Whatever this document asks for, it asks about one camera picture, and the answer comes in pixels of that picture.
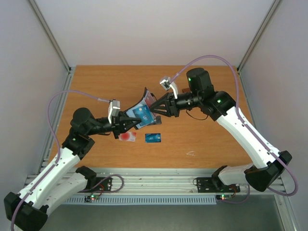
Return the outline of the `red white credit card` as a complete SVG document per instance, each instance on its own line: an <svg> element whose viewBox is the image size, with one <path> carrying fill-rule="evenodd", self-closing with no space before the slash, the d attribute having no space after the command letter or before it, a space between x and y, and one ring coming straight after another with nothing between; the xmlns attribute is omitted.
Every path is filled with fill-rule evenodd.
<svg viewBox="0 0 308 231"><path fill-rule="evenodd" d="M136 140L136 132L126 132L122 133L119 136L120 141L135 141Z"/></svg>

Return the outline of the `black VIP credit card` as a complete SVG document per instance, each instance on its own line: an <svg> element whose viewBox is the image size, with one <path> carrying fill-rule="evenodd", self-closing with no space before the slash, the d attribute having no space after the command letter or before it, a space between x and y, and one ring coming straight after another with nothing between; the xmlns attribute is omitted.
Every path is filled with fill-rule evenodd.
<svg viewBox="0 0 308 231"><path fill-rule="evenodd" d="M149 124L149 126L152 126L152 125L160 125L162 124L162 121L161 121L161 116L157 116L155 119L154 119L154 122Z"/></svg>

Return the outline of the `blue credit card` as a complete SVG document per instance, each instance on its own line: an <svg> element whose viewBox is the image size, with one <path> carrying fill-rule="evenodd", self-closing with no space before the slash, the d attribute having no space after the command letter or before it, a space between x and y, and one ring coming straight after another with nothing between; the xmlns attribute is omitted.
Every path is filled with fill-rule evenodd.
<svg viewBox="0 0 308 231"><path fill-rule="evenodd" d="M146 133L145 134L145 142L146 143L160 143L161 142L161 134L160 133Z"/></svg>

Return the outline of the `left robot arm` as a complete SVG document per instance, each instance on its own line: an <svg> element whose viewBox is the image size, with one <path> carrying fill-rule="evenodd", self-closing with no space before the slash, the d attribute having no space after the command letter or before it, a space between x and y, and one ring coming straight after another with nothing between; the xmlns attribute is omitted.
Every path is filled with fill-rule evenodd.
<svg viewBox="0 0 308 231"><path fill-rule="evenodd" d="M93 147L92 135L111 132L118 138L140 122L141 119L127 117L118 109L102 118L95 118L88 108L77 109L70 122L69 135L55 158L19 193L10 192L4 198L11 230L18 227L22 231L39 231L50 214L72 195L93 191L97 186L96 173L88 167L79 167L63 183L60 180Z"/></svg>

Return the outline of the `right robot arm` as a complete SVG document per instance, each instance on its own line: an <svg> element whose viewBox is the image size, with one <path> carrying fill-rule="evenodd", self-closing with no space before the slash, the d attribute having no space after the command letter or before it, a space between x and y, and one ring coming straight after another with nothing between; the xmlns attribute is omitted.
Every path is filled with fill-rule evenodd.
<svg viewBox="0 0 308 231"><path fill-rule="evenodd" d="M181 110L200 108L201 112L225 128L249 155L252 163L243 166L222 166L211 176L213 187L222 191L232 184L248 184L263 192L283 173L292 160L288 151L272 146L245 118L235 100L225 91L216 91L209 73L194 68L186 73L189 92L178 93L170 77L160 80L165 89L172 89L150 106L153 113L178 117Z"/></svg>

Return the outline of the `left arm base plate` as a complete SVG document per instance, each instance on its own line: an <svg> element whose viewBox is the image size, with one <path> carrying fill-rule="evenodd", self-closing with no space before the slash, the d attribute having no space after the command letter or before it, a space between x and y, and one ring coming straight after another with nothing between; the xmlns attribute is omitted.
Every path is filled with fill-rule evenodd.
<svg viewBox="0 0 308 231"><path fill-rule="evenodd" d="M111 191L113 178L108 177L105 180L103 179L104 177L96 177L95 179L88 180L86 188L79 191L79 193L97 193L101 191Z"/></svg>

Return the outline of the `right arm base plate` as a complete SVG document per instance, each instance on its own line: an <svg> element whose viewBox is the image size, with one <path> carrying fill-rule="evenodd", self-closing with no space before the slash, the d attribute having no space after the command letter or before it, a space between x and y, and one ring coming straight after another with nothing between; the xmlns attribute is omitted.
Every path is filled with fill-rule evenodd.
<svg viewBox="0 0 308 231"><path fill-rule="evenodd" d="M236 184L224 185L212 177L195 178L193 184L197 187L199 193L239 193L241 191L240 186Z"/></svg>

